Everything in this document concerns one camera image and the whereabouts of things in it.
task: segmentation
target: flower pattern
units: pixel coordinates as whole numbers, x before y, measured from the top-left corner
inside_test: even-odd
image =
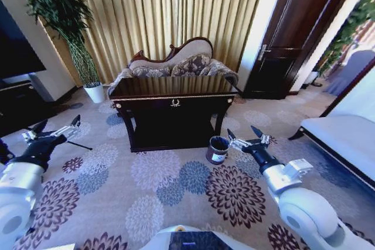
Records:
[[[179,179],[167,179],[168,184],[161,185],[156,190],[156,196],[163,205],[177,205],[181,202],[184,188],[180,185]]]
[[[74,172],[79,167],[81,167],[82,163],[83,163],[82,157],[72,158],[68,160],[67,162],[65,162],[65,164],[63,165],[63,171],[67,174]]]
[[[91,124],[81,121],[78,132],[72,137],[72,140],[79,140],[91,131]]]
[[[221,130],[225,131],[225,134],[227,134],[227,129],[235,131],[240,129],[240,127],[241,125],[237,120],[232,117],[225,117],[223,119],[223,124],[221,125]]]
[[[372,245],[375,246],[374,241],[373,241],[372,239],[366,237],[366,235],[365,235],[363,232],[361,232],[361,231],[359,231],[359,230],[356,230],[356,229],[353,228],[353,226],[352,226],[351,224],[349,224],[348,222],[343,222],[343,223],[345,224],[345,226],[348,227],[348,229],[350,229],[350,231],[351,231],[352,233],[354,233],[355,235],[357,235],[357,236],[360,237],[360,238],[363,238],[364,240],[368,241],[370,244],[372,244]]]
[[[180,159],[172,150],[148,152],[136,155],[131,166],[131,175],[141,189],[156,191],[159,185],[168,184],[178,177]]]
[[[127,242],[122,242],[120,235],[110,237],[105,232],[99,238],[87,239],[82,248],[78,248],[78,250],[126,250],[127,246]]]
[[[226,234],[230,237],[228,231],[225,230],[221,225],[210,225],[209,223],[206,223],[206,225],[203,228],[201,228],[201,230],[221,232],[222,234]]]
[[[118,150],[114,145],[104,143],[83,155],[81,173],[94,175],[109,168],[116,160]]]
[[[240,95],[234,97],[233,102],[235,104],[246,104],[246,99],[242,98]]]
[[[180,182],[189,192],[203,194],[209,174],[210,169],[206,165],[198,161],[187,162],[180,170]]]
[[[114,114],[117,112],[117,110],[112,107],[113,102],[111,100],[106,100],[102,102],[99,106],[99,112],[102,114]]]
[[[300,249],[294,235],[279,224],[272,224],[268,228],[268,239],[274,250]]]
[[[277,113],[277,117],[280,121],[292,126],[299,126],[301,121],[306,118],[306,116],[302,116],[291,111],[279,111]]]
[[[137,199],[125,216],[125,227],[134,241],[149,241],[163,224],[164,209],[161,202],[153,196]]]
[[[123,138],[127,134],[127,128],[124,124],[113,125],[107,131],[107,136],[111,139]]]
[[[107,120],[106,123],[110,126],[117,125],[123,123],[124,120],[121,117],[118,117],[117,114],[111,114]]]
[[[225,78],[229,82],[233,83],[234,85],[237,84],[238,74],[235,73],[230,68],[228,68],[222,62],[215,60],[215,59],[210,59],[208,68],[209,68],[209,71],[207,73],[208,76],[225,76]]]
[[[260,186],[235,166],[221,165],[210,173],[206,194],[211,206],[232,226],[262,222],[265,198]]]
[[[150,70],[146,74],[147,77],[162,77],[163,73],[160,70]]]
[[[259,111],[246,111],[244,113],[244,118],[254,126],[264,127],[271,125],[271,118]]]
[[[96,174],[82,173],[78,176],[77,185],[81,194],[93,193],[98,190],[108,179],[108,169],[101,167]]]
[[[135,67],[133,69],[133,75],[136,77],[162,77],[162,76],[169,76],[171,73],[171,69],[167,67]]]
[[[61,178],[57,181],[48,181],[43,186],[42,197],[35,208],[35,230],[18,239],[15,249],[35,249],[44,239],[50,239],[52,233],[58,231],[73,214],[79,195],[74,180]]]
[[[71,104],[69,106],[70,109],[78,109],[78,108],[81,108],[83,107],[83,104],[81,102],[76,102],[75,104]]]
[[[259,172],[259,165],[255,160],[249,161],[236,161],[236,166],[240,171],[246,175],[259,179],[262,177],[262,174]]]
[[[233,148],[228,150],[228,157],[235,161],[242,162],[248,162],[253,158],[249,153],[240,152],[239,150]]]
[[[208,54],[192,55],[176,64],[171,76],[198,76],[201,71],[210,63]]]

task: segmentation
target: bamboo plant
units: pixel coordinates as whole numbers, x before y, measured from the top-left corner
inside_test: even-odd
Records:
[[[85,88],[100,85],[93,58],[84,45],[85,20],[93,20],[91,10],[83,0],[28,0],[29,15],[43,18],[44,26],[62,36],[70,50],[74,66]]]

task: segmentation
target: table drawer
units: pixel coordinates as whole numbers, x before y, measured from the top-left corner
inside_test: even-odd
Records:
[[[122,109],[149,111],[150,109],[193,109],[222,107],[233,102],[234,96],[228,97],[193,97],[166,98],[147,100],[114,101],[116,107]]]

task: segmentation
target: throw pillow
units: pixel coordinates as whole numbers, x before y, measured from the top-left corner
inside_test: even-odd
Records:
[[[153,67],[136,67],[133,69],[136,77],[162,77],[170,76],[171,69],[169,67],[153,68]]]
[[[171,76],[198,76],[209,63],[208,54],[190,56],[173,67]]]
[[[200,76],[206,76],[210,71],[210,66],[204,67],[204,69],[200,72]]]

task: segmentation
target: tv stand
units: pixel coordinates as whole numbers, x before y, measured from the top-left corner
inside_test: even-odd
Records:
[[[0,137],[55,116],[31,81],[0,83]]]

